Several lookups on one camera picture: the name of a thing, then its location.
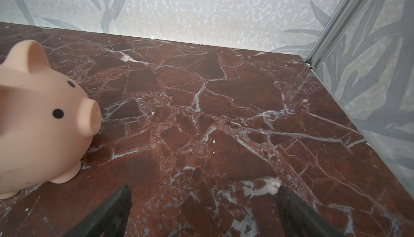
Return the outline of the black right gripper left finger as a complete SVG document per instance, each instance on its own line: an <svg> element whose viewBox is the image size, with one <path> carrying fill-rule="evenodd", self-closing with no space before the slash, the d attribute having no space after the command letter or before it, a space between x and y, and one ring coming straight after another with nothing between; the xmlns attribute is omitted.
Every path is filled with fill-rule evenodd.
<svg viewBox="0 0 414 237"><path fill-rule="evenodd" d="M123 237L131 207L131 190L123 185L64 236Z"/></svg>

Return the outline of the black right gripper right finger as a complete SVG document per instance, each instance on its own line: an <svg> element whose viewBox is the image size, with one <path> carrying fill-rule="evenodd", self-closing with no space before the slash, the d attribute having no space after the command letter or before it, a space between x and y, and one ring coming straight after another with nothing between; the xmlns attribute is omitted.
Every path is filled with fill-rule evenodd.
<svg viewBox="0 0 414 237"><path fill-rule="evenodd" d="M277 208L286 237L344 237L286 186L279 187Z"/></svg>

